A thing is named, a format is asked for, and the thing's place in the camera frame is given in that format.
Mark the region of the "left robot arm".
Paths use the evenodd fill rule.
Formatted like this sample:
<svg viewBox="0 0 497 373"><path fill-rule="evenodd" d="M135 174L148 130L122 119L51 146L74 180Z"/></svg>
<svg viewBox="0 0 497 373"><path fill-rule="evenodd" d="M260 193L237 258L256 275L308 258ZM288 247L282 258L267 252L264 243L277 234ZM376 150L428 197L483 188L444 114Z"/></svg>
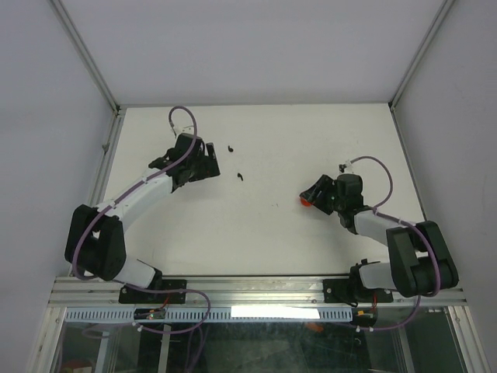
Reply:
<svg viewBox="0 0 497 373"><path fill-rule="evenodd" d="M73 212L64 258L75 274L135 288L146 302L162 295L162 272L127 254L126 230L160 200L187 183L221 174L214 144L182 133L120 196Z"/></svg>

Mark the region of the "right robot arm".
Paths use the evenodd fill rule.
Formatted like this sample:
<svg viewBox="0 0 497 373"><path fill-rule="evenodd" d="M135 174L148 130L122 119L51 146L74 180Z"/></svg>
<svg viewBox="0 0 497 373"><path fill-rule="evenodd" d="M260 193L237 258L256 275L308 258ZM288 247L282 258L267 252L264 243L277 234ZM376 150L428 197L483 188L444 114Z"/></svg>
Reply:
<svg viewBox="0 0 497 373"><path fill-rule="evenodd" d="M388 250L386 263L362 260L350 269L351 298L364 301L376 289L396 291L406 298L429 296L458 285L459 273L437 223L386 218L364 203L362 192L362 178L344 173L335 179L322 175L300 193L302 204L326 215L336 213L348 232Z"/></svg>

